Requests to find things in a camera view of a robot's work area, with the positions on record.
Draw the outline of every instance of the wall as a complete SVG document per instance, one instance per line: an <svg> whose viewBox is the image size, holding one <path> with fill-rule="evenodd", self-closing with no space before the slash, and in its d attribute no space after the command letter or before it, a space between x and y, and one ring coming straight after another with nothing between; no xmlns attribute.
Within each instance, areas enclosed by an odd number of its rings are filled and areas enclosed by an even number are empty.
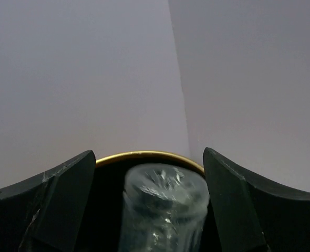
<svg viewBox="0 0 310 252"><path fill-rule="evenodd" d="M189 155L168 2L0 1L0 188L87 149Z"/></svg>
<svg viewBox="0 0 310 252"><path fill-rule="evenodd" d="M310 191L310 1L169 5L192 157Z"/></svg>

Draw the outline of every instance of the white wall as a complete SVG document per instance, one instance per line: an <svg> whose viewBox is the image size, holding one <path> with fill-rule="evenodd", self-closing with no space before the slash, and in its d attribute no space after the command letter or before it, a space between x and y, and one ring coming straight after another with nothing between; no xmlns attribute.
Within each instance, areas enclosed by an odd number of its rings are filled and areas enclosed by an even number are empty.
<svg viewBox="0 0 310 252"><path fill-rule="evenodd" d="M192 157L310 191L310 1L169 5Z"/></svg>
<svg viewBox="0 0 310 252"><path fill-rule="evenodd" d="M0 188L87 149L189 155L168 2L0 1Z"/></svg>

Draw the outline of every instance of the clear plastic bottle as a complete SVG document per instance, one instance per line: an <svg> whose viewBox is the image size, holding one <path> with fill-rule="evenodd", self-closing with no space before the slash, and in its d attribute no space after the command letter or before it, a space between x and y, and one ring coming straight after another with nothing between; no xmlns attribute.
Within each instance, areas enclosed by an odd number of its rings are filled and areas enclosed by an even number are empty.
<svg viewBox="0 0 310 252"><path fill-rule="evenodd" d="M119 252L197 252L208 212L205 180L166 164L143 164L125 177Z"/></svg>

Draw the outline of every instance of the transparent bottle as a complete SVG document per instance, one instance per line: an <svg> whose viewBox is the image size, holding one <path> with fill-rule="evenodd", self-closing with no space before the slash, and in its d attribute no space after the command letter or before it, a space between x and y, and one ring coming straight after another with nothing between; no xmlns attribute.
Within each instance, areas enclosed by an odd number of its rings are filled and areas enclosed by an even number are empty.
<svg viewBox="0 0 310 252"><path fill-rule="evenodd" d="M119 252L197 252L208 212L205 180L166 164L143 164L125 177Z"/></svg>

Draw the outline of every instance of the gold rim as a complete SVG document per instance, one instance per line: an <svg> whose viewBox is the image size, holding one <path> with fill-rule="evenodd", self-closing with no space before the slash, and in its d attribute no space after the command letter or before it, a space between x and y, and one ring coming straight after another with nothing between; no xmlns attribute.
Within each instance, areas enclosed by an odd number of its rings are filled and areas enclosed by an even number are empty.
<svg viewBox="0 0 310 252"><path fill-rule="evenodd" d="M173 161L180 161L182 163L188 164L191 167L194 167L195 169L199 170L202 174L204 174L204 168L196 163L195 161L192 161L191 159L180 156L174 153L170 152L163 152L163 151L132 151L132 152L123 152L119 154L115 154L112 156L103 157L102 159L98 159L96 162L96 168L102 167L106 164L110 164L116 161L124 160L124 159L134 159L134 158L167 158L169 160Z"/></svg>

